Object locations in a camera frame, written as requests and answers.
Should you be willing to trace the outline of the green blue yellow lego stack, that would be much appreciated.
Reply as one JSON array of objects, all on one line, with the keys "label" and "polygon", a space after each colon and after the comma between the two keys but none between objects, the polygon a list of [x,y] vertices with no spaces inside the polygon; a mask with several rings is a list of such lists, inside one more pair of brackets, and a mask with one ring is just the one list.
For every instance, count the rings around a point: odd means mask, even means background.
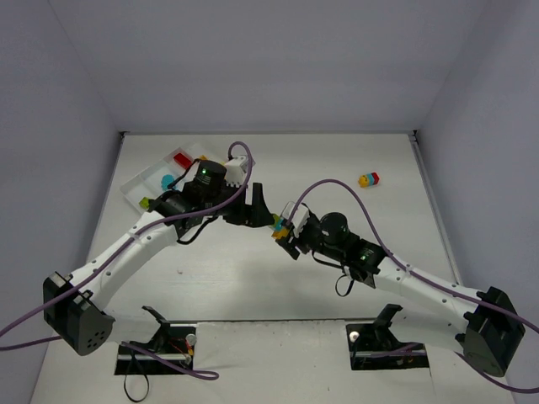
[{"label": "green blue yellow lego stack", "polygon": [[289,218],[277,214],[273,214],[273,218],[274,225],[271,236],[276,242],[287,240],[293,235],[293,224]]}]

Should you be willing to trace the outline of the red flower lego brick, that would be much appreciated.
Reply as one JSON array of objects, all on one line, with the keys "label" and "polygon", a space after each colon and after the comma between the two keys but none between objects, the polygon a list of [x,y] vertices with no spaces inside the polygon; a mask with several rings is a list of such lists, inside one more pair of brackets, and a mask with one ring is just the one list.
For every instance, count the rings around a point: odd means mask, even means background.
[{"label": "red flower lego brick", "polygon": [[183,152],[178,152],[177,154],[175,154],[173,156],[173,161],[184,170],[187,170],[193,163],[193,159],[189,155],[184,154]]}]

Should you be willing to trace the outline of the blue oval lego brick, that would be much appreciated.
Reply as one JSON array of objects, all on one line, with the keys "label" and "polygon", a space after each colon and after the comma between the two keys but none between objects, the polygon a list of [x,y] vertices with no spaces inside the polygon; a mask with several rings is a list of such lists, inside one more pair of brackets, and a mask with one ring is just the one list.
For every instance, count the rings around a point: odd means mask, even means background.
[{"label": "blue oval lego brick", "polygon": [[163,191],[175,189],[176,183],[176,178],[172,174],[166,174],[161,179],[161,188]]}]

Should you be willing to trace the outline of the green lego brick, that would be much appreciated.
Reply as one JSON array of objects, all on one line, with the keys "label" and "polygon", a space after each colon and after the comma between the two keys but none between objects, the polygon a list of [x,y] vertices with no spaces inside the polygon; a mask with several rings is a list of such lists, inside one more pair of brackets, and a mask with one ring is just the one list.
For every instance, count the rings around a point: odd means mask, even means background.
[{"label": "green lego brick", "polygon": [[144,197],[139,201],[139,206],[144,211],[149,211],[151,207],[152,200],[148,197]]}]

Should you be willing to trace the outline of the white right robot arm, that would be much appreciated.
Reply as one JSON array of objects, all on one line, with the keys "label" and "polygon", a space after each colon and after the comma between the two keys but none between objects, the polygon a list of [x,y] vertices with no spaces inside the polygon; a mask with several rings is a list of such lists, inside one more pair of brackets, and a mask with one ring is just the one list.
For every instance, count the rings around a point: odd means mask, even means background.
[{"label": "white right robot arm", "polygon": [[454,351],[487,375],[502,377],[525,335],[508,295],[454,284],[392,258],[381,246],[350,231],[345,215],[317,218],[305,205],[289,203],[273,237],[293,259],[311,254],[344,277],[402,298],[385,305],[373,336],[384,349],[408,343]]}]

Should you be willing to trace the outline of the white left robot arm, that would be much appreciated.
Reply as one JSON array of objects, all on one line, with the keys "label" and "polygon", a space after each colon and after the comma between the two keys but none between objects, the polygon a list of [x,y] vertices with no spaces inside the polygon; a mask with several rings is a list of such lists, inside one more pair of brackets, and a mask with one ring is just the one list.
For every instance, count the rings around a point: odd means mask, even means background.
[{"label": "white left robot arm", "polygon": [[232,157],[224,164],[196,160],[195,165],[190,181],[151,199],[139,221],[92,262],[45,279],[45,322],[78,355],[120,337],[120,321],[107,307],[123,284],[163,249],[188,246],[218,219],[250,228],[273,223],[261,183],[249,182],[251,158]]}]

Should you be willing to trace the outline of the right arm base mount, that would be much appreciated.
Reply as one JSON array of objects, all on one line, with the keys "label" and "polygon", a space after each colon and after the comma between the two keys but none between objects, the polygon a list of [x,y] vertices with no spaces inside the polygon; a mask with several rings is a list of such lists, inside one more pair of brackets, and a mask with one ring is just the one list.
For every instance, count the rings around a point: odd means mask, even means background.
[{"label": "right arm base mount", "polygon": [[370,323],[351,323],[345,327],[350,368],[353,371],[428,369],[423,344],[408,347],[388,330]]}]

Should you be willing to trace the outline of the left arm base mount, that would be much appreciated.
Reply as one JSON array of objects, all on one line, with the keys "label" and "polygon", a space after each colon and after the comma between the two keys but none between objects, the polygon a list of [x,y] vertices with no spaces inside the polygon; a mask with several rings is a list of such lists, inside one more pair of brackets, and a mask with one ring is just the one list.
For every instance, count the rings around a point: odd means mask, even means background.
[{"label": "left arm base mount", "polygon": [[[196,325],[172,323],[167,337],[153,338],[149,343],[131,342],[183,369],[193,369]],[[114,375],[183,375],[145,354],[120,345]]]}]

